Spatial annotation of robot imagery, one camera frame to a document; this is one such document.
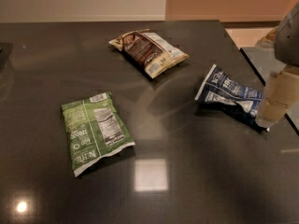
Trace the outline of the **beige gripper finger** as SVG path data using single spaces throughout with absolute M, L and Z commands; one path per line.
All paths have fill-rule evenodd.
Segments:
M 266 129 L 276 124 L 299 100 L 299 67 L 286 65 L 271 72 L 258 105 L 256 123 Z

